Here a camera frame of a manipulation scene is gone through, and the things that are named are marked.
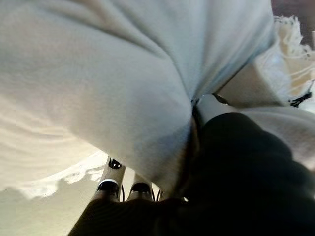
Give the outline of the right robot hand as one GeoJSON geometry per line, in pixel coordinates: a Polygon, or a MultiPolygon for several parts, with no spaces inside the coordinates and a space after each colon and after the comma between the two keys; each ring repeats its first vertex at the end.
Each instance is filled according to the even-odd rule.
{"type": "Polygon", "coordinates": [[[214,95],[194,110],[197,150],[175,196],[118,203],[101,183],[70,235],[314,235],[315,179],[288,146],[214,95]]]}

